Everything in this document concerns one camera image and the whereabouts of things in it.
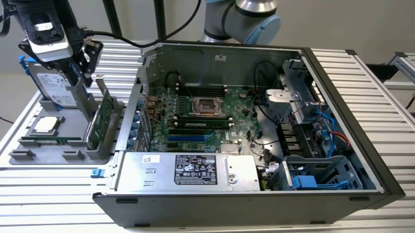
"cable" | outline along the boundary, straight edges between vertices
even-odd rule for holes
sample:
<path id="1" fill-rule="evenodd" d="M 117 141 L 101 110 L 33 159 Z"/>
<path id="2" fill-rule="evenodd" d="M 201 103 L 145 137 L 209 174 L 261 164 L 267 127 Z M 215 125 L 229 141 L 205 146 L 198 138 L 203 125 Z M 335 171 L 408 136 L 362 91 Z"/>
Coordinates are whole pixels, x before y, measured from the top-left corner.
<path id="1" fill-rule="evenodd" d="M 333 124 L 333 130 L 337 130 L 337 120 L 334 118 L 331 118 L 330 115 L 327 115 L 326 113 L 321 112 L 321 111 L 317 111 L 318 114 L 321 114 L 326 119 L 329 119 L 331 121 L 331 124 Z M 333 135 L 331 136 L 331 146 L 330 146 L 330 151 L 327 153 L 327 156 L 326 158 L 330 158 L 334 151 L 335 151 L 335 145 L 337 145 L 337 142 L 335 142 L 335 136 Z"/>
<path id="2" fill-rule="evenodd" d="M 342 141 L 345 141 L 345 143 L 347 143 L 347 141 L 346 141 L 339 135 L 337 135 L 337 137 L 338 137 Z"/>
<path id="3" fill-rule="evenodd" d="M 261 88 L 258 74 L 261 73 L 263 75 L 263 77 L 266 78 L 265 72 L 263 71 L 259 71 L 259 72 L 257 71 L 262 64 L 271 64 L 271 66 L 274 68 L 274 71 L 275 71 L 274 73 L 277 74 L 275 80 L 278 79 L 278 68 L 277 68 L 275 64 L 273 62 L 270 62 L 270 61 L 262 61 L 262 62 L 257 63 L 255 68 L 254 68 L 254 92 L 255 93 L 257 93 L 257 80 L 258 80 L 258 88 Z"/>
<path id="4" fill-rule="evenodd" d="M 302 107 L 298 108 L 297 111 L 291 114 L 291 116 L 290 116 L 290 118 L 289 118 L 289 123 L 293 121 L 295 114 L 298 113 L 298 111 L 299 111 L 303 107 L 306 107 L 306 104 L 303 104 Z"/>
<path id="5" fill-rule="evenodd" d="M 330 131 L 330 133 L 338 135 L 339 137 L 342 137 L 347 141 L 347 146 L 350 147 L 350 140 L 345 136 L 345 134 L 339 133 L 339 132 L 334 132 L 334 131 Z"/>
<path id="6" fill-rule="evenodd" d="M 412 107 L 412 105 L 413 105 L 413 103 L 414 103 L 414 100 L 415 100 L 415 97 L 413 97 L 413 99 L 410 100 L 410 103 L 409 103 L 406 109 L 409 109 L 409 108 Z"/>
<path id="7" fill-rule="evenodd" d="M 10 5 L 6 0 L 2 0 L 3 4 L 3 15 L 0 16 L 2 20 L 0 23 L 3 22 L 3 27 L 0 31 L 0 37 L 7 36 L 10 30 L 11 30 L 11 15 L 13 13 L 10 12 Z"/>
<path id="8" fill-rule="evenodd" d="M 142 95 L 146 97 L 146 99 L 149 100 L 149 102 L 151 103 L 151 105 L 154 106 L 154 109 L 157 109 L 155 108 L 155 104 L 153 103 L 153 101 L 151 101 L 151 99 L 142 93 Z"/>
<path id="9" fill-rule="evenodd" d="M 261 95 L 257 95 L 257 96 L 254 97 L 253 102 L 255 102 L 255 99 L 257 99 L 258 97 L 261 97 Z M 269 118 L 269 120 L 270 120 L 274 124 L 279 125 L 279 123 L 266 114 L 265 110 L 263 110 L 262 107 L 261 107 L 261 101 L 259 101 L 259 100 L 258 100 L 258 108 L 259 108 L 261 112 L 263 113 L 263 115 Z"/>
<path id="10" fill-rule="evenodd" d="M 109 33 L 109 32 L 101 32 L 101 31 L 90 30 L 90 31 L 87 31 L 87 36 L 93 36 L 93 35 L 110 36 L 110 37 L 121 39 L 122 41 L 125 41 L 126 43 L 131 44 L 133 46 L 135 46 L 138 48 L 147 48 L 147 47 L 154 46 L 155 44 L 161 43 L 162 41 L 167 40 L 169 38 L 171 38 L 175 34 L 178 34 L 189 26 L 189 24 L 191 23 L 191 21 L 194 20 L 197 14 L 198 14 L 201 4 L 202 4 L 202 0 L 198 0 L 197 9 L 195 9 L 191 17 L 189 18 L 187 22 L 182 25 L 182 27 L 178 28 L 171 34 L 169 34 L 167 36 L 165 36 L 163 38 L 155 40 L 154 42 L 151 42 L 149 44 L 141 45 L 141 44 L 133 42 L 131 40 L 129 40 L 127 38 L 125 38 L 123 36 L 117 35 L 114 33 Z"/>
<path id="11" fill-rule="evenodd" d="M 273 144 L 273 143 L 275 143 L 275 142 L 279 142 L 279 140 L 277 140 L 277 141 L 270 142 L 270 143 L 258 143 L 258 142 L 255 141 L 255 138 L 257 138 L 259 132 L 262 132 L 262 130 L 259 130 L 259 131 L 257 132 L 257 134 L 254 135 L 254 137 L 253 137 L 253 142 L 254 142 L 255 144 L 258 144 L 258 145 L 261 145 L 261 146 L 266 146 L 266 145 L 270 145 L 270 144 Z"/>
<path id="12" fill-rule="evenodd" d="M 6 122 L 11 123 L 11 124 L 15 124 L 14 121 L 9 120 L 9 119 L 5 119 L 3 117 L 0 117 L 0 120 L 5 120 Z"/>

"cpu socket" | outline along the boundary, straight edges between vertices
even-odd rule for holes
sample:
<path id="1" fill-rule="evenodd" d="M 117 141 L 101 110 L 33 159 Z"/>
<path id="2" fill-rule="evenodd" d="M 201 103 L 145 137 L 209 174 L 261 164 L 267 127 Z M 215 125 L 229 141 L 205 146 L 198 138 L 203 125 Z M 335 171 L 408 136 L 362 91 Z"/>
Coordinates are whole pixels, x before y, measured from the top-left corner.
<path id="1" fill-rule="evenodd" d="M 201 117 L 223 117 L 221 98 L 193 98 L 193 112 L 190 115 Z"/>

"blue latch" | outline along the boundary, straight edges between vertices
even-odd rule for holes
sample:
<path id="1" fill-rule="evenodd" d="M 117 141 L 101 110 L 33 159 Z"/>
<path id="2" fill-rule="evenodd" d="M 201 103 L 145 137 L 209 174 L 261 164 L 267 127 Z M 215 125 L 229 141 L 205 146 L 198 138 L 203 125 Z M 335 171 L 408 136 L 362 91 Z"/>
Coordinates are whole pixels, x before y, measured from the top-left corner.
<path id="1" fill-rule="evenodd" d="M 105 176 L 106 170 L 95 168 L 91 172 L 91 178 L 106 178 Z"/>

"green circuit board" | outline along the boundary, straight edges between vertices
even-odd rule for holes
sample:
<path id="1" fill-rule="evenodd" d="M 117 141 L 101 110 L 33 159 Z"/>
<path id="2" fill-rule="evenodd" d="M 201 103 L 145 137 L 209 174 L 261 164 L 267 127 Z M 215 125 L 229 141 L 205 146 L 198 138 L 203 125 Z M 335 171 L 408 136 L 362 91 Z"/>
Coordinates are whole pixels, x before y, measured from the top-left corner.
<path id="1" fill-rule="evenodd" d="M 106 92 L 101 107 L 95 113 L 93 123 L 90 125 L 90 133 L 87 136 L 87 143 L 91 149 L 97 149 L 99 143 L 106 138 L 110 122 L 111 122 L 111 113 L 114 109 L 113 98 L 110 92 Z"/>
<path id="2" fill-rule="evenodd" d="M 170 130 L 175 129 L 173 124 L 174 116 L 190 116 L 193 112 L 193 98 L 179 96 L 173 88 L 162 86 L 151 90 L 151 98 L 158 99 L 150 105 L 153 122 L 153 140 L 150 151 L 153 152 L 218 152 L 222 144 L 235 144 L 238 142 L 239 154 L 261 154 L 262 148 L 251 144 L 247 133 L 254 136 L 259 131 L 258 118 L 253 117 L 254 100 L 251 96 L 242 99 L 239 95 L 247 94 L 247 90 L 241 87 L 229 87 L 225 97 L 219 97 L 222 114 L 233 117 L 234 126 L 229 130 L 206 130 L 206 142 L 171 142 L 169 141 Z"/>

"motherboard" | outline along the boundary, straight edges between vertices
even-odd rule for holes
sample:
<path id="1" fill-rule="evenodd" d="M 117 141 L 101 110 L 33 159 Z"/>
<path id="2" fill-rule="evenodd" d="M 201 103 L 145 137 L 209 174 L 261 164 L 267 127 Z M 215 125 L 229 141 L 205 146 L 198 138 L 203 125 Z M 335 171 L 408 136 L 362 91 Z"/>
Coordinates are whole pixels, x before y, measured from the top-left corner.
<path id="1" fill-rule="evenodd" d="M 259 124 L 250 90 L 242 87 L 182 90 L 163 86 L 151 89 L 150 151 L 262 154 L 262 146 L 251 139 Z"/>

